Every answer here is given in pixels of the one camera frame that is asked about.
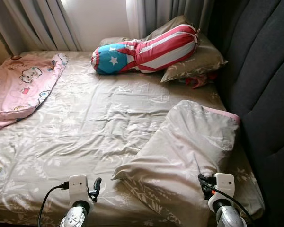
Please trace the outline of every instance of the bed sheet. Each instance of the bed sheet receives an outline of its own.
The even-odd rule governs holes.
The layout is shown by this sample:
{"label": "bed sheet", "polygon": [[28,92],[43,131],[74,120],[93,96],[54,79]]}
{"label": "bed sheet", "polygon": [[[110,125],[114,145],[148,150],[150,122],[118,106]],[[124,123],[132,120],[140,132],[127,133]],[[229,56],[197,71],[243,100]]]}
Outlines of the bed sheet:
{"label": "bed sheet", "polygon": [[[46,58],[55,53],[30,52]],[[91,52],[65,54],[69,63],[47,100],[30,117],[0,130],[0,222],[36,225],[46,193],[71,175],[87,174],[90,186],[102,178],[90,226],[173,226],[110,179],[179,101],[224,110],[215,86],[162,84],[160,73],[99,76]],[[68,191],[53,191],[42,223],[57,226],[68,207]]]}

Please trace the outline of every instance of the power cord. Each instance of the power cord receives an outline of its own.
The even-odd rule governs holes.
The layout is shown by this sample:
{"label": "power cord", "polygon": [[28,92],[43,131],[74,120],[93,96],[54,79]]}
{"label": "power cord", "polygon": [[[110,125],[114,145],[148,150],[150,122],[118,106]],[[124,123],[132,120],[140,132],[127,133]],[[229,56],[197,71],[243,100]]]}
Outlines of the power cord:
{"label": "power cord", "polygon": [[66,182],[60,184],[59,186],[53,187],[51,190],[48,191],[48,193],[46,194],[46,196],[45,196],[45,198],[44,198],[44,200],[43,200],[43,203],[42,203],[42,205],[41,205],[40,211],[39,211],[39,215],[38,215],[38,227],[41,227],[41,225],[40,225],[40,223],[41,223],[41,215],[42,215],[42,210],[43,210],[44,204],[45,204],[45,202],[46,202],[46,199],[47,199],[48,195],[49,195],[53,190],[55,190],[55,189],[57,189],[57,188],[69,189],[69,182],[66,181]]}
{"label": "power cord", "polygon": [[244,211],[244,213],[247,215],[247,217],[249,218],[252,226],[256,227],[256,224],[255,224],[254,220],[252,219],[251,215],[248,213],[248,211],[238,201],[236,201],[234,198],[232,198],[228,194],[225,194],[224,192],[221,192],[220,190],[215,189],[214,187],[210,186],[207,182],[203,181],[202,179],[199,179],[199,181],[200,181],[201,184],[205,185],[209,189],[211,189],[211,190],[213,190],[213,191],[215,191],[217,193],[220,193],[221,195],[224,195],[226,198],[228,198],[228,199],[232,200],[234,203],[236,203],[242,209],[242,211]]}

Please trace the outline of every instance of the flag pattern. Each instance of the flag pattern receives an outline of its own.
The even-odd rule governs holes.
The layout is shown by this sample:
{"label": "flag pattern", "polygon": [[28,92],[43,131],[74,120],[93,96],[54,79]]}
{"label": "flag pattern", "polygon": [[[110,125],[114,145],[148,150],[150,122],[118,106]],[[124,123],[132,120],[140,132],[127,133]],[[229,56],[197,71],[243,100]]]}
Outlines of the flag pattern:
{"label": "flag pattern", "polygon": [[152,73],[190,57],[198,44],[197,31],[179,25],[149,41],[131,40],[97,48],[91,63],[99,74],[116,74],[131,69]]}

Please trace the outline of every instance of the white curtain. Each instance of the white curtain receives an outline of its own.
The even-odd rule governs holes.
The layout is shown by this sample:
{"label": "white curtain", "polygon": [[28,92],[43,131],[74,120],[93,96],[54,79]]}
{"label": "white curtain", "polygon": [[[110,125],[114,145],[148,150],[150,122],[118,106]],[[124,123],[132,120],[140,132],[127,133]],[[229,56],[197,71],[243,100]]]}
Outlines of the white curtain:
{"label": "white curtain", "polygon": [[0,33],[13,55],[81,50],[60,0],[0,0]]}
{"label": "white curtain", "polygon": [[214,0],[126,0],[131,38],[144,38],[180,15],[207,34],[213,4]]}

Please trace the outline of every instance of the headboard panel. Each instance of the headboard panel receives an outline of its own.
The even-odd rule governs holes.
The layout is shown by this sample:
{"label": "headboard panel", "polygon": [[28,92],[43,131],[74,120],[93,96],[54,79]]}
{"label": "headboard panel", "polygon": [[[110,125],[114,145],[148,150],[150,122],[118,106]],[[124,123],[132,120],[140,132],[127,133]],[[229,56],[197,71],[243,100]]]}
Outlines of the headboard panel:
{"label": "headboard panel", "polygon": [[208,36],[229,61],[216,84],[241,117],[267,226],[284,226],[284,0],[216,0]]}

